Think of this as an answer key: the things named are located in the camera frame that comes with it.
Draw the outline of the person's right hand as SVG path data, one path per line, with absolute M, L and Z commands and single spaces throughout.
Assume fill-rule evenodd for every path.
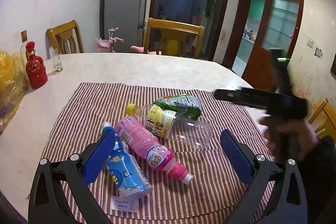
M 318 144 L 314 129 L 303 119 L 279 121 L 277 118 L 262 117 L 259 124 L 267 127 L 264 138 L 268 141 L 269 153 L 277 162 L 288 159 L 302 161 Z

